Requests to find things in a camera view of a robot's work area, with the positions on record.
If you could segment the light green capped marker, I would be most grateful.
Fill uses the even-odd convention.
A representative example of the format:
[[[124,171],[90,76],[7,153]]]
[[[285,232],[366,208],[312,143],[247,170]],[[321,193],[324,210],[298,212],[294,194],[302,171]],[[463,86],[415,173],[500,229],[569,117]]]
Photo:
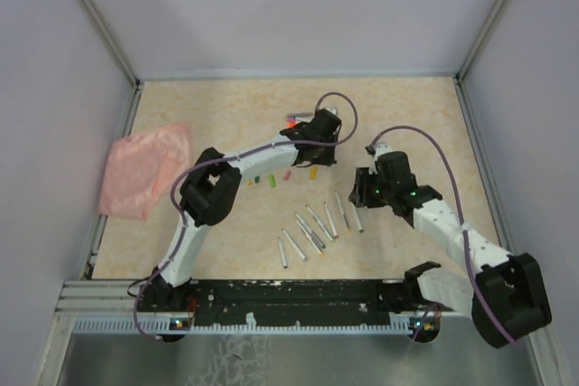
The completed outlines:
[[[335,242],[335,239],[332,237],[331,233],[326,228],[326,226],[324,225],[322,220],[318,217],[318,215],[311,209],[311,207],[309,205],[306,204],[305,207],[308,210],[308,212],[310,213],[310,215],[312,216],[312,218],[314,219],[314,221],[316,222],[316,224],[320,227],[322,232],[328,238],[328,240],[332,243]]]

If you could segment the grey blue capped marker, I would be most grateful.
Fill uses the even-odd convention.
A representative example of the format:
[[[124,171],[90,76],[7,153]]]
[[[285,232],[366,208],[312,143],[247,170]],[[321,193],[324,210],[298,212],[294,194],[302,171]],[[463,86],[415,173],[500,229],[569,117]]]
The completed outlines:
[[[285,236],[286,240],[289,242],[289,244],[291,245],[291,247],[296,251],[296,253],[299,255],[300,259],[303,262],[307,262],[308,261],[308,257],[307,255],[304,253],[304,251],[301,249],[301,247],[299,246],[299,244],[293,239],[293,237],[290,235],[290,233],[285,230],[284,228],[281,229],[281,232],[283,233],[283,235]]]

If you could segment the pink capped marker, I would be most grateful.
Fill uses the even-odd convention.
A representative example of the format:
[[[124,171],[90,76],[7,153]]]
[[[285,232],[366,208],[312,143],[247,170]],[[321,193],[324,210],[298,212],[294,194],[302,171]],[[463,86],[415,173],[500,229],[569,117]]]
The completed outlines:
[[[332,238],[333,238],[334,240],[337,240],[337,239],[339,238],[339,235],[338,235],[338,233],[337,233],[337,228],[336,228],[336,225],[335,225],[335,223],[334,223],[334,219],[333,219],[333,217],[332,217],[332,215],[331,215],[331,212],[330,212],[330,209],[329,209],[327,203],[326,203],[326,202],[323,202],[323,205],[324,205],[325,213],[326,213],[326,215],[327,215],[327,220],[328,220],[328,223],[329,223],[330,233],[331,233],[331,235],[332,235]]]

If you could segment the dark green capped marker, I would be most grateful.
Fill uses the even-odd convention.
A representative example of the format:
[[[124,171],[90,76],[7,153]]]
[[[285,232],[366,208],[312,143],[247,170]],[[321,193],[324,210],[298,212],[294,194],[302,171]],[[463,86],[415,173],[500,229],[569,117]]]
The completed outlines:
[[[352,214],[354,216],[354,221],[355,221],[357,231],[359,233],[364,233],[365,228],[364,228],[364,225],[362,223],[358,207],[355,204],[351,203],[351,208],[352,208]]]

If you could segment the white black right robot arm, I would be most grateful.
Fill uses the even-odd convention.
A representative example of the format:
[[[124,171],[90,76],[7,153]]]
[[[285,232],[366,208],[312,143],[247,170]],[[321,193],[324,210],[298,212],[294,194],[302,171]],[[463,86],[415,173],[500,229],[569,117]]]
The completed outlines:
[[[551,324],[542,271],[533,256],[515,255],[462,221],[437,190],[417,183],[406,153],[386,144],[366,151],[373,163],[356,169],[349,195],[354,207],[390,208],[465,272],[459,276],[433,262],[409,269],[403,295],[410,307],[438,304],[464,315],[494,348]]]

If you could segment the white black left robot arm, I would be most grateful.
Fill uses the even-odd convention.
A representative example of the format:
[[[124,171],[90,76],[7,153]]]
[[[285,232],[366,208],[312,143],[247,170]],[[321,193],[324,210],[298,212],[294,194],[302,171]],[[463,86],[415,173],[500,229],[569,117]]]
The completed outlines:
[[[138,300],[149,298],[152,305],[171,311],[182,308],[188,299],[185,284],[191,280],[204,241],[211,228],[232,211],[241,184],[295,165],[333,165],[341,125],[335,113],[319,109],[310,121],[281,130],[252,149],[229,154],[205,149],[171,188],[171,195],[180,194],[180,200],[173,202],[180,227],[166,255],[139,289]]]

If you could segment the yellow capped white marker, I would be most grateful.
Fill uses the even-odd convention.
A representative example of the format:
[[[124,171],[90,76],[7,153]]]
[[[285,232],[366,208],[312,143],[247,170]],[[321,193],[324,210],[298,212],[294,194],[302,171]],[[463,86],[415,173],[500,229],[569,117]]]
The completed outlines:
[[[314,239],[312,238],[312,236],[310,235],[310,233],[306,230],[306,228],[303,226],[303,224],[299,221],[299,220],[295,220],[295,222],[297,223],[298,227],[300,228],[300,230],[302,231],[302,233],[304,234],[304,236],[307,238],[307,240],[309,241],[309,243],[311,244],[311,246],[313,247],[313,249],[317,252],[317,254],[320,257],[324,256],[324,252],[323,250],[319,247],[319,245],[314,241]]]

